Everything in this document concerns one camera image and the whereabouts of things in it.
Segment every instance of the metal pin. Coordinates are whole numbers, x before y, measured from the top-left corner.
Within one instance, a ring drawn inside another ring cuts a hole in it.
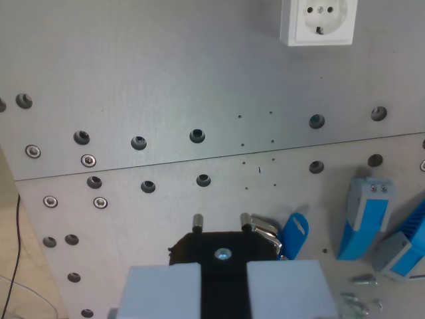
[[[193,215],[192,232],[202,233],[204,227],[204,217],[201,214]]]
[[[252,225],[251,225],[251,215],[248,213],[242,213],[240,214],[240,226],[242,227],[243,231],[251,231]]]

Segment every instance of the blue terminal block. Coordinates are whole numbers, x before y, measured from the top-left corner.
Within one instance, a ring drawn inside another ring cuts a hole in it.
[[[400,229],[379,244],[373,268],[399,282],[423,280],[415,276],[422,268],[425,256],[425,201],[410,214]]]
[[[347,221],[339,248],[340,261],[362,257],[379,231],[385,231],[392,212],[395,188],[389,179],[351,180]]]

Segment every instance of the white cable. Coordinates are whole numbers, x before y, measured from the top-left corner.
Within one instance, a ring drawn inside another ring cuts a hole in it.
[[[7,280],[7,281],[9,281],[9,282],[11,282],[12,280],[10,280],[9,278],[6,278],[6,277],[4,277],[4,276],[2,276],[2,275],[0,275],[0,278],[3,278],[4,280]],[[56,319],[59,319],[59,314],[58,314],[58,310],[45,298],[45,297],[43,297],[43,296],[41,296],[37,291],[35,291],[35,290],[33,290],[33,289],[31,289],[31,288],[29,288],[29,287],[27,287],[27,286],[25,286],[25,285],[23,285],[23,284],[20,284],[20,283],[18,283],[18,282],[14,282],[13,284],[16,284],[17,286],[21,286],[22,288],[24,288],[24,289],[27,289],[27,290],[29,290],[29,291],[31,291],[33,294],[35,294],[36,296],[38,296],[38,297],[40,297],[41,299],[43,299],[50,307],[52,307],[53,308],[53,310],[54,310],[54,313],[55,313],[55,315],[56,315]]]

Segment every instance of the wooden surface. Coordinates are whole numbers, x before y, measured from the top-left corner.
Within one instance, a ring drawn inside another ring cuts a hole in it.
[[[16,204],[17,190],[3,153],[0,151],[0,274],[11,278],[17,257]],[[21,259],[16,281],[37,291],[51,302],[59,318],[67,318],[50,269],[23,205],[20,208]],[[10,283],[0,278],[0,310],[6,301]],[[42,299],[19,286],[14,286],[8,312],[25,319],[53,319],[52,308]]]

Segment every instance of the black object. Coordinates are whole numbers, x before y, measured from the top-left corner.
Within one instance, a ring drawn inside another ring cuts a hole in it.
[[[220,248],[230,249],[232,256],[224,261],[216,258],[214,253]],[[277,258],[275,246],[250,227],[228,233],[202,233],[194,227],[193,233],[169,250],[170,265],[201,265],[202,319],[251,319],[246,263]]]

